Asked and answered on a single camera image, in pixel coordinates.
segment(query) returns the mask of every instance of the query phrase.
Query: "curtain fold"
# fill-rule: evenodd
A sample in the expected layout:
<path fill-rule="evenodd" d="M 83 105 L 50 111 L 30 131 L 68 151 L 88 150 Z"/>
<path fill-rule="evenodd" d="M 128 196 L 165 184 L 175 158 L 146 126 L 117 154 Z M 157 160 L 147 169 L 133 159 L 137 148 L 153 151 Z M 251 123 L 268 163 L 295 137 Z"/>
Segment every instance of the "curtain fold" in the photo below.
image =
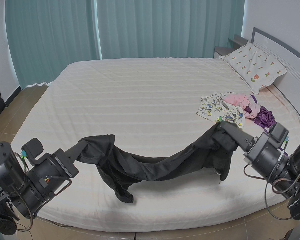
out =
<path fill-rule="evenodd" d="M 104 59 L 212 58 L 241 35 L 244 0 L 96 0 Z"/>
<path fill-rule="evenodd" d="M 93 0 L 6 0 L 6 30 L 20 87 L 51 82 L 70 63 L 100 59 Z"/>

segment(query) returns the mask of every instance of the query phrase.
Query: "gray headboard trim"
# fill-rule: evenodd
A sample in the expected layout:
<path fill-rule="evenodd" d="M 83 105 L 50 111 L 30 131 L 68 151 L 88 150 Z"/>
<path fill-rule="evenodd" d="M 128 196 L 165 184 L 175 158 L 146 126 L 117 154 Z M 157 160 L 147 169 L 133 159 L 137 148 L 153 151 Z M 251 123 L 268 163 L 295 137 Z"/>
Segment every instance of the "gray headboard trim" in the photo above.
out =
<path fill-rule="evenodd" d="M 264 31 L 262 31 L 262 30 L 260 30 L 260 29 L 258 29 L 258 28 L 256 28 L 256 27 L 254 27 L 253 30 L 252 30 L 252 37 L 251 37 L 251 42 L 252 42 L 252 43 L 254 42 L 254 39 L 255 39 L 255 33 L 256 33 L 256 32 L 259 33 L 259 34 L 261 34 L 261 35 L 263 35 L 264 37 L 269 38 L 270 40 L 276 42 L 277 44 L 279 44 L 280 46 L 284 47 L 286 50 L 288 50 L 289 52 L 293 53 L 296 57 L 298 57 L 298 58 L 300 59 L 300 52 L 298 52 L 297 50 L 295 50 L 294 48 L 292 48 L 290 45 L 286 44 L 285 42 L 282 42 L 282 41 L 279 40 L 278 38 L 276 38 L 276 37 L 274 37 L 274 36 L 272 36 L 272 35 L 270 35 L 270 34 L 264 32 Z M 299 77 L 298 77 L 298 75 L 300 75 L 299 72 L 297 72 L 297 71 L 292 71 L 291 73 L 294 74 L 294 76 L 295 76 L 296 78 L 299 78 Z M 281 94 L 284 96 L 284 98 L 285 98 L 286 100 L 289 101 L 289 99 L 284 95 L 284 93 L 276 86 L 276 82 L 274 82 L 273 85 L 281 92 Z M 299 116 L 300 116 L 300 113 L 299 113 L 298 110 L 295 108 L 295 106 L 294 106 L 290 101 L 289 101 L 289 103 L 292 105 L 292 107 L 297 111 L 297 113 L 298 113 Z"/>

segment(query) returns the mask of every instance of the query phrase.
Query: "baseboard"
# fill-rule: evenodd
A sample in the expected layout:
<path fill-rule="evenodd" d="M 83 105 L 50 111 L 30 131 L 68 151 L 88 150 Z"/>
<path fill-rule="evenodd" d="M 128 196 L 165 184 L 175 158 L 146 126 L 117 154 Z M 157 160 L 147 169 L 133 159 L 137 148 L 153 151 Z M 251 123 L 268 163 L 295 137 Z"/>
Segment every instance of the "baseboard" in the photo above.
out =
<path fill-rule="evenodd" d="M 6 107 L 10 105 L 10 103 L 14 100 L 14 98 L 21 92 L 21 87 L 19 86 L 16 90 L 10 95 L 10 97 L 6 100 Z"/>

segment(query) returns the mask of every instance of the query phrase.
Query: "black cloth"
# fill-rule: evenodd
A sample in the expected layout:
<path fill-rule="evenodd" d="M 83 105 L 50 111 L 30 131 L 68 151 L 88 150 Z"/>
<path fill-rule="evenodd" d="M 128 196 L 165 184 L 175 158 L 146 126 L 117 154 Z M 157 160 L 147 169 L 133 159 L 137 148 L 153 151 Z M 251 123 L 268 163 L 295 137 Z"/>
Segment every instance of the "black cloth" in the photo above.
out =
<path fill-rule="evenodd" d="M 115 146 L 114 135 L 91 136 L 81 140 L 88 146 L 77 161 L 95 164 L 101 178 L 111 187 L 116 197 L 133 203 L 128 187 L 140 181 L 165 181 L 213 167 L 224 181 L 229 173 L 236 142 L 216 123 L 184 150 L 169 157 L 145 157 L 125 152 Z"/>

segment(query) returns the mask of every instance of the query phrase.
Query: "pink cloth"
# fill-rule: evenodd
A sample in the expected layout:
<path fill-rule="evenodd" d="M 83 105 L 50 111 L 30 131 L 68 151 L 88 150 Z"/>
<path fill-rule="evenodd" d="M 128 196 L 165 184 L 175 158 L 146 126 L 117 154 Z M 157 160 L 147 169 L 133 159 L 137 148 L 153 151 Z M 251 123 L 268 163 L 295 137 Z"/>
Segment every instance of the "pink cloth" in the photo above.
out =
<path fill-rule="evenodd" d="M 245 95 L 242 93 L 230 93 L 225 96 L 223 100 L 224 102 L 229 103 L 233 106 L 240 106 L 243 111 L 247 106 L 249 106 L 249 108 L 251 109 L 251 113 L 244 111 L 244 117 L 246 118 L 256 118 L 256 116 L 260 112 L 260 105 L 257 104 L 250 95 Z"/>

